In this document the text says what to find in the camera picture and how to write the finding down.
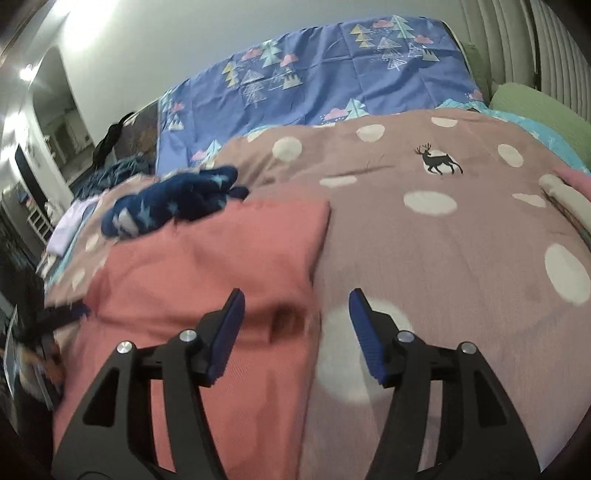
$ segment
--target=pink blanket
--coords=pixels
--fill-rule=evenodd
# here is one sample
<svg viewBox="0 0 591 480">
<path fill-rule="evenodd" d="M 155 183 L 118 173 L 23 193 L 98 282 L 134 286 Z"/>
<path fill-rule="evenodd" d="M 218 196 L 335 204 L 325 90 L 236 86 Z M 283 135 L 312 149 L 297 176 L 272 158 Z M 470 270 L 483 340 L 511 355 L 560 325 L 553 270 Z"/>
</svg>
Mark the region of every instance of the pink blanket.
<svg viewBox="0 0 591 480">
<path fill-rule="evenodd" d="M 56 444 L 118 342 L 166 342 L 221 308 L 236 287 L 246 317 L 224 376 L 202 389 L 212 435 L 230 479 L 295 478 L 319 334 L 311 269 L 328 212 L 322 200 L 252 201 L 113 247 L 85 298 L 94 315 L 64 353 Z M 158 463 L 173 470 L 163 414 L 154 382 Z"/>
</svg>

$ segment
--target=white polka dot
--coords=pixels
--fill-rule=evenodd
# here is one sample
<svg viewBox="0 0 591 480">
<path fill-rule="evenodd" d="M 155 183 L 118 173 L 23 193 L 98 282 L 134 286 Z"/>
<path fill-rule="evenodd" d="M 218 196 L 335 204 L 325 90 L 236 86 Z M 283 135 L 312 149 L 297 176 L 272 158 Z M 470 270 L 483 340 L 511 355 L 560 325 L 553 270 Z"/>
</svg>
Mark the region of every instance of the white polka dot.
<svg viewBox="0 0 591 480">
<path fill-rule="evenodd" d="M 521 167 L 523 165 L 523 157 L 515 147 L 503 143 L 499 145 L 497 150 L 503 160 L 505 160 L 511 167 Z"/>
<path fill-rule="evenodd" d="M 446 128 L 455 127 L 457 125 L 457 120 L 454 120 L 453 118 L 441 118 L 438 116 L 432 116 L 431 122 L 433 122 L 438 127 Z"/>
<path fill-rule="evenodd" d="M 249 133 L 246 136 L 246 141 L 248 143 L 252 142 L 253 140 L 256 140 L 257 138 L 259 138 L 263 133 L 265 132 L 265 130 L 257 130 L 256 132 L 252 132 Z"/>
<path fill-rule="evenodd" d="M 95 268 L 95 272 L 92 274 L 92 276 L 94 277 L 96 275 L 96 273 L 105 266 L 105 264 L 107 263 L 107 259 L 109 258 L 109 256 L 105 256 L 100 262 L 98 262 L 98 264 L 96 265 Z"/>
<path fill-rule="evenodd" d="M 404 196 L 404 204 L 413 212 L 425 215 L 448 215 L 457 209 L 456 201 L 439 192 L 410 192 Z"/>
<path fill-rule="evenodd" d="M 380 124 L 366 125 L 357 130 L 357 136 L 364 142 L 377 142 L 385 131 L 386 127 Z"/>
<path fill-rule="evenodd" d="M 583 264 L 560 244 L 552 244 L 544 257 L 546 273 L 560 297 L 582 305 L 591 296 L 591 279 Z"/>
<path fill-rule="evenodd" d="M 514 193 L 512 195 L 514 199 L 521 200 L 522 202 L 529 203 L 534 207 L 545 208 L 546 202 L 539 195 L 526 195 L 525 193 Z"/>
<path fill-rule="evenodd" d="M 320 180 L 320 184 L 324 187 L 334 189 L 337 187 L 344 187 L 346 185 L 352 185 L 357 181 L 355 175 L 345 175 L 343 177 L 325 177 Z"/>
<path fill-rule="evenodd" d="M 273 145 L 273 156 L 279 160 L 290 162 L 300 156 L 301 142 L 295 137 L 284 137 Z"/>
<path fill-rule="evenodd" d="M 86 271 L 84 270 L 84 268 L 76 270 L 76 273 L 74 273 L 74 275 L 72 276 L 72 290 L 76 290 L 78 288 L 80 282 L 84 280 L 85 275 Z"/>
<path fill-rule="evenodd" d="M 396 305 L 371 297 L 368 301 L 375 311 L 390 315 L 399 329 L 413 331 L 408 317 Z M 322 317 L 316 378 L 329 395 L 348 403 L 369 403 L 391 395 L 369 373 L 346 304 Z"/>
<path fill-rule="evenodd" d="M 100 234 L 99 233 L 95 233 L 94 235 L 92 235 L 88 241 L 86 242 L 86 251 L 90 252 L 91 250 L 94 250 L 96 247 L 96 244 L 99 242 L 100 240 Z"/>
</svg>

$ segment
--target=tree pattern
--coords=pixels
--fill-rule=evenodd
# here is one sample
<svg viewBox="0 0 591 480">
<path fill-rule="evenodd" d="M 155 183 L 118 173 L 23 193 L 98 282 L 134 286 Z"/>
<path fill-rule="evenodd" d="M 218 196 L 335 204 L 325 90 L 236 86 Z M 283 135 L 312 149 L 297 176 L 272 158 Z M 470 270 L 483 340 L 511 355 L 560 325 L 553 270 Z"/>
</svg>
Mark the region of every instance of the tree pattern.
<svg viewBox="0 0 591 480">
<path fill-rule="evenodd" d="M 406 18 L 394 15 L 392 17 L 392 23 L 394 24 L 392 30 L 398 31 L 398 38 L 414 38 L 414 35 L 411 33 L 414 29 L 408 25 Z"/>
<path fill-rule="evenodd" d="M 265 60 L 265 63 L 262 65 L 263 68 L 273 65 L 274 63 L 281 63 L 281 59 L 277 56 L 277 54 L 281 52 L 281 49 L 277 46 L 275 40 L 267 40 L 266 42 L 263 42 L 261 48 L 261 59 Z"/>
</svg>

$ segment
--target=folded clothes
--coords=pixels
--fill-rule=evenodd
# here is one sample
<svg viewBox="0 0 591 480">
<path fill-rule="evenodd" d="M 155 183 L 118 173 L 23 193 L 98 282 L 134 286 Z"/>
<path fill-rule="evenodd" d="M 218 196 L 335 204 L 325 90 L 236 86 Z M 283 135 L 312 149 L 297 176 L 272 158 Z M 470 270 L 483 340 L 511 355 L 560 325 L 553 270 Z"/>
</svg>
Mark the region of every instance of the folded clothes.
<svg viewBox="0 0 591 480">
<path fill-rule="evenodd" d="M 224 376 L 202 389 L 207 419 L 228 478 L 294 480 L 320 332 L 311 276 L 328 215 L 325 200 L 230 202 L 113 247 L 85 297 L 92 314 L 63 351 L 56 445 L 118 342 L 166 342 L 240 288 L 245 318 Z M 161 382 L 151 405 L 158 464 L 173 470 Z"/>
<path fill-rule="evenodd" d="M 565 183 L 568 183 L 572 188 L 585 195 L 587 200 L 591 201 L 591 176 L 586 173 L 566 165 L 560 165 L 552 169 Z"/>
<path fill-rule="evenodd" d="M 211 215 L 222 210 L 228 198 L 246 198 L 246 187 L 232 187 L 237 178 L 238 170 L 231 166 L 173 175 L 117 200 L 103 217 L 103 235 L 132 238 L 153 232 L 172 218 L 193 221 Z"/>
<path fill-rule="evenodd" d="M 82 222 L 82 216 L 89 205 L 96 204 L 98 197 L 91 197 L 86 200 L 75 200 L 68 208 L 67 212 L 61 217 L 51 238 L 47 242 L 46 251 L 48 254 L 55 254 L 63 257 L 69 247 L 78 227 Z"/>
<path fill-rule="evenodd" d="M 136 175 L 101 195 L 94 212 L 80 225 L 76 239 L 66 252 L 62 260 L 64 268 L 46 278 L 46 306 L 64 305 L 86 295 L 92 278 L 105 265 L 111 247 L 119 241 L 105 238 L 100 232 L 103 215 L 122 196 L 140 192 L 157 180 L 149 175 Z"/>
<path fill-rule="evenodd" d="M 116 187 L 138 173 L 147 174 L 149 172 L 150 165 L 143 154 L 122 158 L 117 163 L 94 172 L 76 192 L 76 198 L 85 200 L 94 195 L 100 195 L 105 190 Z"/>
<path fill-rule="evenodd" d="M 540 187 L 552 204 L 572 223 L 591 250 L 591 202 L 550 173 L 540 178 Z"/>
</svg>

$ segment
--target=green pillow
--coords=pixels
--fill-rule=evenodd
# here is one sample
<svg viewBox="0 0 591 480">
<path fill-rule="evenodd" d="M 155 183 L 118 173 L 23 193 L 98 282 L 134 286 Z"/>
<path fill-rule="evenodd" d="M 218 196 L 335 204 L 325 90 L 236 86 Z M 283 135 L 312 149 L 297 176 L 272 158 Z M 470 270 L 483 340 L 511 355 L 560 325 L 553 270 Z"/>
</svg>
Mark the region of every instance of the green pillow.
<svg viewBox="0 0 591 480">
<path fill-rule="evenodd" d="M 482 56 L 476 48 L 475 45 L 467 42 L 460 42 L 462 44 L 462 48 L 464 50 L 464 54 L 466 55 L 466 60 L 468 61 L 468 68 L 470 70 L 470 74 L 472 74 L 472 79 L 478 85 L 480 92 L 482 93 L 483 101 L 488 105 L 488 102 L 491 101 L 491 86 L 492 86 L 492 77 L 489 70 L 486 68 L 484 61 L 482 60 Z"/>
<path fill-rule="evenodd" d="M 558 132 L 591 168 L 591 124 L 545 93 L 526 85 L 501 85 L 491 100 L 494 110 L 515 113 Z"/>
</svg>

